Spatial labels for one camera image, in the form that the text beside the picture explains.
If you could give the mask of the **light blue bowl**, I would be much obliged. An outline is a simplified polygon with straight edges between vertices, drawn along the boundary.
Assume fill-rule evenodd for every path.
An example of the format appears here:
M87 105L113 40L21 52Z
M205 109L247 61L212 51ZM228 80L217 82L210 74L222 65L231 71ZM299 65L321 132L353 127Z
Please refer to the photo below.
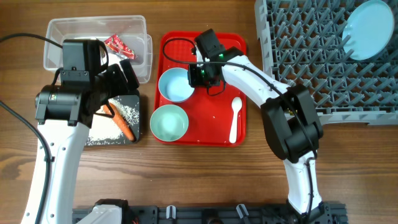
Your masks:
M166 100L174 103L188 100L195 90L188 83L188 70L178 67L170 68L160 76L158 89Z

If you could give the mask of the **red snack wrapper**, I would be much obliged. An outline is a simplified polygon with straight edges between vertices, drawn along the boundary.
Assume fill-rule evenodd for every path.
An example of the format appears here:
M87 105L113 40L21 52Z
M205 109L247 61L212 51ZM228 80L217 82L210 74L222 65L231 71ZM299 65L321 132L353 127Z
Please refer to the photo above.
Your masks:
M136 55L132 49L130 49L117 34L112 35L104 41L105 46L111 49L117 56L123 59L134 60Z

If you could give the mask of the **orange carrot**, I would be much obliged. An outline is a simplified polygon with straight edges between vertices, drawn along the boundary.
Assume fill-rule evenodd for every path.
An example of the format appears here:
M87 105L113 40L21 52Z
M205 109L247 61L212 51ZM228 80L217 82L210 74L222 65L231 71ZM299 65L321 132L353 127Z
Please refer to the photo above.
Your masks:
M103 105L103 111L107 115L113 115L112 120L118 126L118 128L123 132L123 134L128 140L130 140L131 142L134 142L136 140L135 135L131 131L129 125L124 120L120 112L118 111L117 107L115 107L112 103L108 103L107 105Z

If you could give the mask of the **green bowl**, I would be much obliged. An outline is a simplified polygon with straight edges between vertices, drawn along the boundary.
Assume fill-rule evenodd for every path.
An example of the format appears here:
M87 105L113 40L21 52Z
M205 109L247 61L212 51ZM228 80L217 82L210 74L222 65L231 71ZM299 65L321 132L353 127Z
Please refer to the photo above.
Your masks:
M186 112L177 105L163 105L150 117L150 130L159 140L174 142L182 138L189 127Z

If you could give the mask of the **light blue plate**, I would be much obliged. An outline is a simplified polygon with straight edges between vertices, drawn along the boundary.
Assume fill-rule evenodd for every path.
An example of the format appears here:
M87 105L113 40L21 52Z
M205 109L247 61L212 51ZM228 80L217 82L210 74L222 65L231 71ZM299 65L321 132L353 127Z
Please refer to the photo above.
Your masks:
M343 50L353 60L369 59L387 46L394 25L394 15L387 3L364 2L351 13L343 29Z

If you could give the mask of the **white napkin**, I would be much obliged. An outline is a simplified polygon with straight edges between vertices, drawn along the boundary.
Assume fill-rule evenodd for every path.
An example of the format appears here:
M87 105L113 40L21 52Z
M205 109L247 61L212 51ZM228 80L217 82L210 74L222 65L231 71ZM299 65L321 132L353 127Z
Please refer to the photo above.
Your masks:
M118 64L120 65L120 61L124 60L124 58L122 56L119 56L117 54L108 54L108 58L106 58L106 56L102 56L101 59L101 64L105 64L106 62L108 62L108 65L111 66L113 64Z

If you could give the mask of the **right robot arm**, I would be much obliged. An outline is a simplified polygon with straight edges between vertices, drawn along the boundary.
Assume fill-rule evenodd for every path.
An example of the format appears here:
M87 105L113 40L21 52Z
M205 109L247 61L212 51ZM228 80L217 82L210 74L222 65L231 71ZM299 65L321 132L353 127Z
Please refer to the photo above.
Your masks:
M192 52L197 59L188 66L192 87L211 88L223 82L258 105L266 141L285 166L289 205L302 220L312 221L322 202L315 161L323 128L308 88L273 79L241 50L226 49L211 29L194 39Z

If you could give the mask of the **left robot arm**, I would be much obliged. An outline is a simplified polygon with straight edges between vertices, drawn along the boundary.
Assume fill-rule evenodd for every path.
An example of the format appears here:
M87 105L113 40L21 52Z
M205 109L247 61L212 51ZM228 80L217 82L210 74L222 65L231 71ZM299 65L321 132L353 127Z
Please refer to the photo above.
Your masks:
M23 223L71 223L76 176L94 115L109 100L134 93L139 82L127 60L110 65L104 42L67 39L60 84L35 99L40 139Z

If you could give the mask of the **grey dishwasher rack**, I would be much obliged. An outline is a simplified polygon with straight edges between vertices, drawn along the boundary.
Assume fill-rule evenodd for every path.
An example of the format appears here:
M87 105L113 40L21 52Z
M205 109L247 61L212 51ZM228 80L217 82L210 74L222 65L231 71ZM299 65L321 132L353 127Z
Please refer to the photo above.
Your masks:
M262 69L305 85L322 124L397 124L397 35L377 55L356 60L343 36L359 1L256 0Z

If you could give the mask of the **clear plastic bin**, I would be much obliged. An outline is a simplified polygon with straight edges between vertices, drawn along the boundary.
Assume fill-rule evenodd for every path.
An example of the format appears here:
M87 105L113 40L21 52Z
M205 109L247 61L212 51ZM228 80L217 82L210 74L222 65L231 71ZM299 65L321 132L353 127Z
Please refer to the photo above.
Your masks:
M131 60L139 83L149 82L152 71L152 37L147 33L146 19L141 15L70 17L52 19L46 38L62 44L65 39L105 41L116 34L136 55Z

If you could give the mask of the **white plastic spoon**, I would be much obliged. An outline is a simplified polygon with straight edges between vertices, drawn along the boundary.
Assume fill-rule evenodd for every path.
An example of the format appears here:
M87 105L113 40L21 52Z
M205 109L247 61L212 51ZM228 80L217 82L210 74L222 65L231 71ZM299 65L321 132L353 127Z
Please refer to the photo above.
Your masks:
M233 118L231 122L231 129L229 133L229 142L234 144L237 140L237 129L238 129L238 113L243 107L243 102L240 97L235 97L231 103L231 107L233 110Z

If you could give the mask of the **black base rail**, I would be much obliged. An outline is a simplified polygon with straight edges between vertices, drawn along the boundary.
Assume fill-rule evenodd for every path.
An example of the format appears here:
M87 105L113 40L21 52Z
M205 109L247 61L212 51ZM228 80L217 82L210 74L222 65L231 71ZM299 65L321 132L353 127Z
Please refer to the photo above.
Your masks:
M305 223L287 204L268 204L262 207L168 207L131 206L133 223L206 224L206 223ZM346 205L323 202L310 213L310 223L348 224Z

